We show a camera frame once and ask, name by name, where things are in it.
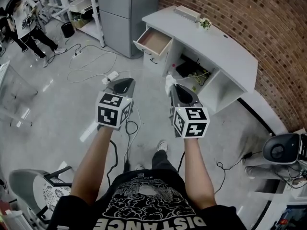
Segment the drawer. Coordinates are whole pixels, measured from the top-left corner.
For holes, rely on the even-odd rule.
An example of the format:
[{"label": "drawer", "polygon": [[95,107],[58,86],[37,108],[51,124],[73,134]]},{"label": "drawer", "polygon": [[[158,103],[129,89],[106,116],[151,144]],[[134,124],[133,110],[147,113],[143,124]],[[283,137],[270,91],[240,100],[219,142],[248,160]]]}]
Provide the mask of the drawer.
[{"label": "drawer", "polygon": [[136,47],[155,59],[161,59],[172,43],[172,38],[149,27],[137,41],[133,41]]},{"label": "drawer", "polygon": [[156,59],[152,55],[144,54],[143,58],[144,67],[153,73],[157,73],[158,75],[163,76],[166,66],[167,55],[168,54],[166,53],[160,59]]}]

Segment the black round device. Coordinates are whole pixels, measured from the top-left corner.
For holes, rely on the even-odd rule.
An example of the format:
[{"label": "black round device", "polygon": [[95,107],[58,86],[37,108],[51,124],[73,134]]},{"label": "black round device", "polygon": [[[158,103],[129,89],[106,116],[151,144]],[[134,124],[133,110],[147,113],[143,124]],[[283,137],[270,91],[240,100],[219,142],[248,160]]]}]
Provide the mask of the black round device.
[{"label": "black round device", "polygon": [[62,25],[61,29],[65,38],[69,38],[75,33],[75,30],[70,22],[67,22]]},{"label": "black round device", "polygon": [[279,164],[294,163],[300,146],[300,135],[284,134],[270,138],[263,146],[263,157]]}]

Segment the black pants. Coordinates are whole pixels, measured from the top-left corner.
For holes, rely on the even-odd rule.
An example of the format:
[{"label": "black pants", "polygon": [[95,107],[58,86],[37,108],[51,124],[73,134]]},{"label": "black pants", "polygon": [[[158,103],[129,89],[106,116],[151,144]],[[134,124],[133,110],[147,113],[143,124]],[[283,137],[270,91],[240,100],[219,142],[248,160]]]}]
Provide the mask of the black pants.
[{"label": "black pants", "polygon": [[26,50],[28,47],[22,42],[20,41],[20,39],[18,39],[18,35],[17,32],[12,32],[11,30],[8,32],[8,36],[13,39],[21,48],[21,50]]},{"label": "black pants", "polygon": [[46,55],[37,47],[35,41],[32,39],[38,39],[43,44],[49,46],[51,50],[56,50],[58,48],[58,45],[56,45],[50,38],[48,38],[41,29],[39,29],[37,26],[26,36],[21,38],[21,41],[23,41],[30,49],[34,51],[39,57],[44,58]]},{"label": "black pants", "polygon": [[156,152],[152,160],[152,170],[163,169],[177,172],[174,166],[168,161],[167,154],[164,150]]}]

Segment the black t-shirt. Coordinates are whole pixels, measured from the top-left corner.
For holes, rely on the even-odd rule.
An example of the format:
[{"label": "black t-shirt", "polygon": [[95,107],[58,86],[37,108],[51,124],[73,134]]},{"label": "black t-shirt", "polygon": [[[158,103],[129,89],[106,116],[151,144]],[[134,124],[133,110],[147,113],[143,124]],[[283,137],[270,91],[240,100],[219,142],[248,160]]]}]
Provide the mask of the black t-shirt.
[{"label": "black t-shirt", "polygon": [[57,203],[48,230],[246,230],[234,207],[197,210],[182,178],[171,170],[139,170],[118,176],[93,206],[76,196]]}]

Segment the brick wall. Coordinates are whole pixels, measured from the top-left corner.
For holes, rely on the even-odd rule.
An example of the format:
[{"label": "brick wall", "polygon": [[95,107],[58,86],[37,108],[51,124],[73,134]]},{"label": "brick wall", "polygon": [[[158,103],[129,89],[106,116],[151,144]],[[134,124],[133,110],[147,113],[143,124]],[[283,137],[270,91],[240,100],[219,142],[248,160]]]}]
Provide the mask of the brick wall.
[{"label": "brick wall", "polygon": [[160,0],[209,18],[258,61],[256,90],[289,131],[307,128],[307,0]]}]

